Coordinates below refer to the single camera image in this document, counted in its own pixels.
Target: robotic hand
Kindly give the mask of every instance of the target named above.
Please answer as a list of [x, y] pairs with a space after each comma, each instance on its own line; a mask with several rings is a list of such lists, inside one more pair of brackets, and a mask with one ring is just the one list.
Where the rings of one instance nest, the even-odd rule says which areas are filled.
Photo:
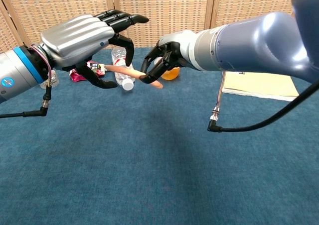
[[[264, 127], [292, 110], [319, 88], [319, 0], [292, 0], [296, 19], [272, 12], [199, 33], [190, 30], [165, 35], [145, 57], [140, 79], [157, 80], [166, 70], [188, 67], [199, 71], [259, 72], [293, 76], [313, 83], [280, 112], [259, 124], [241, 128], [216, 126], [219, 105], [208, 130], [249, 131]], [[162, 57], [147, 72], [151, 62]]]
[[[139, 14], [130, 15], [118, 10], [109, 10], [98, 15], [81, 15], [56, 25], [40, 35], [40, 42], [31, 46], [21, 46], [0, 54], [0, 103], [22, 92], [51, 80], [51, 68], [62, 71], [76, 69], [91, 84], [102, 89], [115, 88], [112, 81], [103, 81], [87, 67], [87, 61], [109, 44], [126, 48], [126, 65], [134, 55], [131, 39], [119, 33], [136, 23], [146, 23], [148, 18]], [[14, 116], [45, 116], [51, 87], [48, 83], [41, 110]]]

